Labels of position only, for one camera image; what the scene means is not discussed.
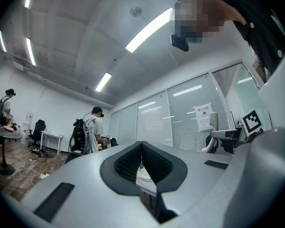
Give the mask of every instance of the brown object on table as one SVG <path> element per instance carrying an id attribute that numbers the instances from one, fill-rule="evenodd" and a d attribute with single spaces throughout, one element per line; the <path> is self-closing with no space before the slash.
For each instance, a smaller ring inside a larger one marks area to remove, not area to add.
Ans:
<path id="1" fill-rule="evenodd" d="M 15 129 L 13 129 L 11 127 L 8 127 L 8 126 L 4 126 L 4 129 L 7 130 L 7 131 L 10 131 L 10 132 L 15 131 Z"/>

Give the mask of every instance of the floor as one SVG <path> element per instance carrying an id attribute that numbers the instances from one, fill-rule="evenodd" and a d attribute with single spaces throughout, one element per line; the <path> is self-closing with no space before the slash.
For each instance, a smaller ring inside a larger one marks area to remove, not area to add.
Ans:
<path id="1" fill-rule="evenodd" d="M 51 174 L 53 171 L 58 170 L 64 164 L 67 158 L 66 153 L 60 153 L 59 156 L 57 156 L 57 151 L 49 149 L 46 149 L 46 151 L 49 153 L 53 153 L 55 155 L 54 157 L 49 159 L 39 158 L 37 154 L 31 153 L 27 146 L 22 145 L 20 143 L 20 140 L 17 140 L 17 142 L 15 142 L 14 140 L 11 142 L 6 140 L 4 149 L 5 149 L 5 156 L 6 156 L 5 159 L 7 164 L 12 165 L 15 169 L 24 165 L 25 168 L 32 168 L 33 170 L 39 173 L 47 172 Z M 16 157 L 16 155 L 20 157 L 20 159 L 22 159 L 24 162 L 20 161 Z M 37 159 L 38 161 L 30 162 L 29 159 Z M 0 163 L 2 163 L 1 148 L 0 148 Z M 21 201 L 22 198 L 24 197 L 24 194 L 27 193 L 30 189 L 32 189 L 34 185 L 36 185 L 39 181 L 41 181 L 41 178 L 39 176 L 30 178 L 31 176 L 34 175 L 33 171 L 23 170 L 21 171 L 21 174 L 22 176 L 28 176 L 28 177 L 22 177 L 22 179 L 19 180 L 21 176 L 18 173 L 16 173 L 14 177 L 15 179 L 18 180 L 15 180 L 12 175 L 11 176 L 0 175 L 0 190 L 3 190 L 5 193 L 9 194 L 18 201 Z"/>

